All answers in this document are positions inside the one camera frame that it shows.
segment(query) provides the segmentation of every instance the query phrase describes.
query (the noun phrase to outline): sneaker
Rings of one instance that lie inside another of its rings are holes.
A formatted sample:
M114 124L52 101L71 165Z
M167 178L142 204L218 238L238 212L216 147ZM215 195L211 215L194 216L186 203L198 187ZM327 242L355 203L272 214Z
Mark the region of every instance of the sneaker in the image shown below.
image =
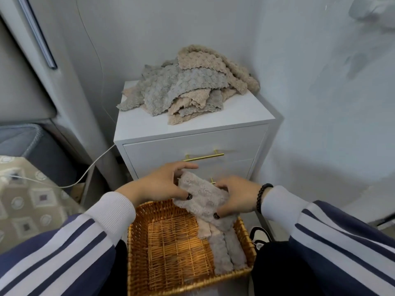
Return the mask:
M264 244L271 242L268 232L262 227L253 227L250 233L250 239L255 245L256 250L260 250Z

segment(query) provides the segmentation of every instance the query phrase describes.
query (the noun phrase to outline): woven basket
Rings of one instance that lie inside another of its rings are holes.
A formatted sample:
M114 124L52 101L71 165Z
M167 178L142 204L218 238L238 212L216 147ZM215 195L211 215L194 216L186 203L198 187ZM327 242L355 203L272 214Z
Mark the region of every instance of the woven basket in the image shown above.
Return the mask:
M172 200L136 209L128 235L128 296L172 295L248 275L256 252L241 218L234 224L248 268L214 274L213 254L197 237L198 223Z

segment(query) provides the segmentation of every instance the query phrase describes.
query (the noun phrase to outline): gold handle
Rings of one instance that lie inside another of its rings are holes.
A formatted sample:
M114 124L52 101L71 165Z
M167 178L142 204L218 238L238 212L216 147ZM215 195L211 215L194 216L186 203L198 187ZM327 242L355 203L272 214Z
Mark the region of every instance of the gold handle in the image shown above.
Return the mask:
M220 157L220 156L223 156L223 155L224 155L224 153L218 153L218 151L215 149L214 150L214 155L208 155L208 156L197 157L197 158L190 158L189 155L186 155L184 161L185 162L197 161L197 160L202 160L202 159Z

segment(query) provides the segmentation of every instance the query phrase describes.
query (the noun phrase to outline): hand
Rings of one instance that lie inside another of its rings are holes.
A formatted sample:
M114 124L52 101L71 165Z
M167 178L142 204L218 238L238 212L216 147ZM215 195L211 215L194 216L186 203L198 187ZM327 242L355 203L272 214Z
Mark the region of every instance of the hand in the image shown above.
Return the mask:
M250 182L238 176L230 176L222 179L217 182L215 186L221 189L227 189L230 194L228 202L217 209L219 217L226 217L236 213L252 212L256 208L258 192L262 187L260 184ZM271 188L265 189L262 194L262 199L270 189Z
M144 178L123 185L116 189L116 192L126 196L135 207L150 200L171 198L186 200L188 192L175 184L184 168L197 169L198 165L183 161L167 163Z

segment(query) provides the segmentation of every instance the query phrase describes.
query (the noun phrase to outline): pile of towels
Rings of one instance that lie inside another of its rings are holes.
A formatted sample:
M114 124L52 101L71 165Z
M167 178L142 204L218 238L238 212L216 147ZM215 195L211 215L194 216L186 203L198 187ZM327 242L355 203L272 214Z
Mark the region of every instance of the pile of towels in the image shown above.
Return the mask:
M216 209L229 199L229 193L191 172L183 173L178 186L192 194L192 199L173 202L195 215L199 226L197 236L208 240L213 253L214 273L220 275L246 268L247 259L233 228L237 215L214 218Z
M142 107L152 116L168 112L168 124L188 121L223 109L232 95L259 91L259 83L245 67L205 46L182 48L174 60L146 65L136 86L125 89L120 110Z

